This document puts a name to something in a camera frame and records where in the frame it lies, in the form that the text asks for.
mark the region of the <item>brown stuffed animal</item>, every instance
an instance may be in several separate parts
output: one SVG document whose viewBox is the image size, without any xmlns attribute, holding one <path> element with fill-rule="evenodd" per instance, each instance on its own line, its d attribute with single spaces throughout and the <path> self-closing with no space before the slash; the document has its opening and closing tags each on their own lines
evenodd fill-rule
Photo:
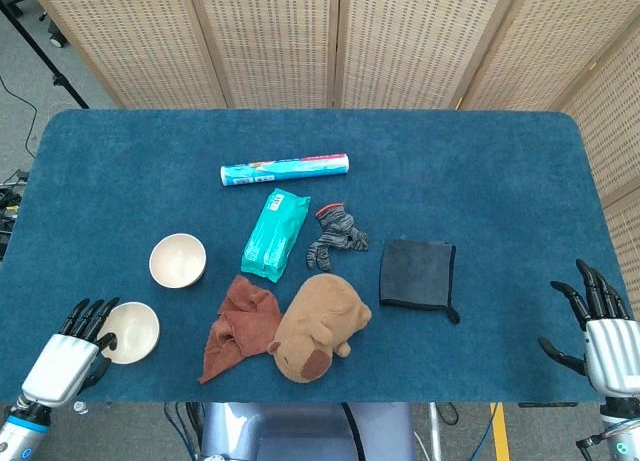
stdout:
<svg viewBox="0 0 640 461">
<path fill-rule="evenodd" d="M 293 298 L 267 352 L 287 378 L 308 383 L 327 372 L 334 352 L 349 355 L 347 340 L 370 319 L 371 310 L 348 282 L 318 274 Z"/>
</svg>

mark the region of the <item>table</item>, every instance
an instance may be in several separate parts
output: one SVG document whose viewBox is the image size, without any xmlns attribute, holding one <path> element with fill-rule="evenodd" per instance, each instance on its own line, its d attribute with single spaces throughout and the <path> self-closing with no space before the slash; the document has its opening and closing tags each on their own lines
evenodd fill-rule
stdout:
<svg viewBox="0 0 640 461">
<path fill-rule="evenodd" d="M 345 151 L 347 175 L 222 187 L 219 167 Z M 287 381 L 268 355 L 201 386 L 202 353 L 268 194 L 311 196 L 277 285 L 285 309 L 302 282 L 313 213 L 344 201 L 370 250 L 334 252 L 335 273 L 371 307 L 369 326 L 320 380 Z M 153 246 L 187 232 L 208 265 L 169 290 L 148 271 Z M 443 313 L 378 304 L 386 240 L 456 244 Z M 579 130 L 560 113 L 400 110 L 91 110 L 49 123 L 0 270 L 0 399 L 12 400 L 49 336 L 84 297 L 119 295 L 158 314 L 155 351 L 112 366 L 83 394 L 101 401 L 586 401 L 588 382 L 536 339 L 581 355 L 582 336 L 551 279 L 580 285 L 582 257 L 623 289 Z"/>
</svg>

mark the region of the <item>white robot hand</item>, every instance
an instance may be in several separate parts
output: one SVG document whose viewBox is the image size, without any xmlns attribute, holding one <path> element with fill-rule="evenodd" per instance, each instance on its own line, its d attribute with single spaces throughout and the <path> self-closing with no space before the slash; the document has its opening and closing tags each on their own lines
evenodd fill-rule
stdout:
<svg viewBox="0 0 640 461">
<path fill-rule="evenodd" d="M 605 397 L 600 407 L 605 430 L 576 442 L 586 460 L 587 448 L 607 440 L 611 458 L 636 460 L 640 455 L 640 323 L 631 320 L 618 292 L 596 269 L 576 260 L 584 281 L 587 303 L 570 285 L 551 281 L 569 300 L 585 340 L 579 359 L 556 349 L 547 338 L 538 343 L 554 361 L 587 376 Z"/>
<path fill-rule="evenodd" d="M 104 304 L 101 299 L 85 311 L 89 299 L 83 299 L 58 333 L 49 339 L 22 384 L 22 395 L 0 429 L 0 461 L 29 459 L 49 429 L 51 409 L 71 401 L 104 376 L 110 359 L 103 359 L 93 373 L 89 371 L 98 353 L 107 346 L 116 347 L 113 333 L 96 338 L 118 301 L 119 298 L 113 298 Z"/>
</svg>

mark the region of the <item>plush toy nose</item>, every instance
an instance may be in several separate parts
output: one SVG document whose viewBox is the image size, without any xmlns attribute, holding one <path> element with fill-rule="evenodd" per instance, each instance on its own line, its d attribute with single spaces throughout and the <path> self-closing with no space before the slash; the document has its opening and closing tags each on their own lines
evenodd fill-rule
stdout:
<svg viewBox="0 0 640 461">
<path fill-rule="evenodd" d="M 307 362 L 304 363 L 304 367 L 302 368 L 302 373 L 300 373 L 300 375 L 304 379 L 312 381 L 326 373 L 329 366 L 331 366 L 331 358 L 329 355 L 324 351 L 314 349 L 311 356 L 309 356 L 309 359 L 307 359 Z"/>
</svg>

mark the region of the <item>teal wipes pack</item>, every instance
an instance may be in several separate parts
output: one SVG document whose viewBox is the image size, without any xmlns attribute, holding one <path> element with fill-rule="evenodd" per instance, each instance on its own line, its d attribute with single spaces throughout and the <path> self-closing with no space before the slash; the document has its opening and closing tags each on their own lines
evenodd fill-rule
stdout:
<svg viewBox="0 0 640 461">
<path fill-rule="evenodd" d="M 275 189 L 244 248 L 241 270 L 277 283 L 309 211 L 311 198 Z"/>
</svg>

